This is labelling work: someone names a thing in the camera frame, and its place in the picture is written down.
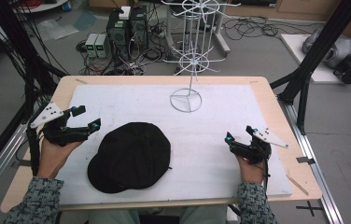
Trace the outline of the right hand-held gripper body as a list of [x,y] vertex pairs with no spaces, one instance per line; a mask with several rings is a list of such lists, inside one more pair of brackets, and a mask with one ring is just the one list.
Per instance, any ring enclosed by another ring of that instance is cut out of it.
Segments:
[[229,146],[229,149],[234,155],[247,159],[251,164],[256,164],[270,159],[272,155],[272,145],[288,148],[288,144],[275,135],[269,128],[263,128],[258,129],[258,131],[251,136],[249,145],[235,140],[234,144]]

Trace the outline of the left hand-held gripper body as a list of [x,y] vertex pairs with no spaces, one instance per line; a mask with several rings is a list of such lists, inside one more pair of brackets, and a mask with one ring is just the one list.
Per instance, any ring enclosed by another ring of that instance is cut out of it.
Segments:
[[82,142],[88,139],[88,126],[71,128],[67,121],[73,117],[70,108],[61,110],[50,101],[29,124],[32,129],[42,126],[41,131],[52,144],[64,147],[70,143]]

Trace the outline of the person's right hand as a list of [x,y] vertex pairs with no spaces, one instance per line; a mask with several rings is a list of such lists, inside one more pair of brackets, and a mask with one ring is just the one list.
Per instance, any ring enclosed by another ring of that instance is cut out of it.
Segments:
[[263,163],[250,164],[246,159],[236,157],[242,182],[261,184],[264,179]]

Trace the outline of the person's left hand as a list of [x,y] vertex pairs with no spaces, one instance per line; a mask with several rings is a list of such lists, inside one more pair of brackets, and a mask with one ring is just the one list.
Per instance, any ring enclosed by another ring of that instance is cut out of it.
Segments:
[[41,156],[36,175],[44,178],[55,178],[70,154],[80,145],[81,142],[74,142],[60,147],[44,138],[41,144]]

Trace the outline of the white foam mat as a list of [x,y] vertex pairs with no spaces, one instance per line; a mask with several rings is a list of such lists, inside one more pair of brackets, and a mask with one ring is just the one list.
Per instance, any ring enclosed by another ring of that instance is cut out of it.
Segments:
[[[85,105],[84,114],[71,118],[79,127],[99,119],[98,132],[76,149],[58,177],[63,180],[63,209],[82,205],[126,203],[187,203],[193,200],[233,201],[240,181],[239,165],[224,138],[231,133],[244,144],[251,137],[246,127],[266,132],[256,96],[248,85],[198,85],[199,109],[179,111],[181,101],[171,103],[176,85],[80,85],[72,105]],[[95,189],[88,177],[91,158],[110,131],[133,121],[158,126],[171,143],[169,171],[148,189],[128,189],[107,194]]]

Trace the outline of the black cap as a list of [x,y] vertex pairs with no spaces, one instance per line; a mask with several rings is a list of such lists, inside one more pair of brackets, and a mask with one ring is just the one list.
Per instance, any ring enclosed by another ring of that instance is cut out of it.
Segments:
[[170,141],[156,125],[129,122],[104,137],[87,175],[103,193],[147,189],[167,172],[170,159]]

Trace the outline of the thin wooden stick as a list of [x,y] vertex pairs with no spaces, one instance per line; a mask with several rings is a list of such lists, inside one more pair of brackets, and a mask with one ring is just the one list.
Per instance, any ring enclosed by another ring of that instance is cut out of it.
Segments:
[[292,178],[290,175],[286,175],[288,180],[295,185],[301,192],[303,192],[305,195],[309,196],[309,192],[301,185],[299,184],[294,178]]

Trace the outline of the grey power supply box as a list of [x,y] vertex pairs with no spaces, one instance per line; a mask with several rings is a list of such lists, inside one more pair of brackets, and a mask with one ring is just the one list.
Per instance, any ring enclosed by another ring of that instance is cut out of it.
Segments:
[[95,58],[97,56],[97,53],[95,50],[95,41],[97,37],[98,37],[98,34],[89,34],[85,42],[85,48],[90,58]]
[[99,34],[95,41],[95,49],[98,58],[105,58],[108,52],[108,44],[105,34]]

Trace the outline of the person's legs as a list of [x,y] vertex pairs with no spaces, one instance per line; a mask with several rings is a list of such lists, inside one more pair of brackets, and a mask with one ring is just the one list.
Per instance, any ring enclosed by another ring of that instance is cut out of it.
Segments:
[[[180,210],[178,224],[226,224],[226,205],[187,206]],[[141,224],[136,209],[93,210],[89,224]]]

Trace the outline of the black computer tower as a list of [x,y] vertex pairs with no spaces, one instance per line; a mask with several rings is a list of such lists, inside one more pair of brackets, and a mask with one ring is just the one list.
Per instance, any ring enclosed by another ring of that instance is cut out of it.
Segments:
[[119,14],[119,9],[114,9],[109,14],[106,32],[111,50],[117,52],[123,60],[129,60],[128,47],[131,40],[131,26],[128,20],[121,20]]
[[147,7],[133,7],[130,17],[133,42],[139,49],[146,49],[148,47],[147,41]]

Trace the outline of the white floor platform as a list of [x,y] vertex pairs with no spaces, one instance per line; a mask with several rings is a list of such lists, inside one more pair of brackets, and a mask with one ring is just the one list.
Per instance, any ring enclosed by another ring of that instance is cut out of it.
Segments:
[[[305,57],[305,54],[302,52],[302,44],[307,37],[308,35],[281,34],[283,43],[297,64],[300,64]],[[333,70],[323,63],[320,63],[312,74],[311,81],[315,84],[342,84],[342,81],[333,74]]]

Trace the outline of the grey rounded machine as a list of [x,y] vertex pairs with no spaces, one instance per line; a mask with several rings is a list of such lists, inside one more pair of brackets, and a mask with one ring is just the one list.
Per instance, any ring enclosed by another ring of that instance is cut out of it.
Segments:
[[[322,31],[322,27],[316,28],[302,43],[302,52],[307,53]],[[344,58],[351,57],[351,38],[341,35],[330,50],[324,56],[322,62],[329,68],[335,68]]]

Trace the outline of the black metal frame post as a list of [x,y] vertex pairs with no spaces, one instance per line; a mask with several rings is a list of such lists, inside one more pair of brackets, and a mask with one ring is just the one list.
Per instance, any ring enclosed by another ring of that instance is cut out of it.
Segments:
[[287,84],[277,95],[277,99],[285,105],[293,105],[297,94],[300,95],[296,125],[302,134],[305,134],[305,113],[311,76],[350,22],[351,0],[341,0],[298,67],[270,84],[272,89]]
[[25,102],[0,135],[0,152],[6,141],[23,121],[30,121],[36,101],[53,94],[57,83],[53,77],[65,77],[67,73],[45,61],[35,49],[24,26],[8,0],[0,0],[0,27],[6,40],[0,37],[0,48],[6,53],[24,81]]

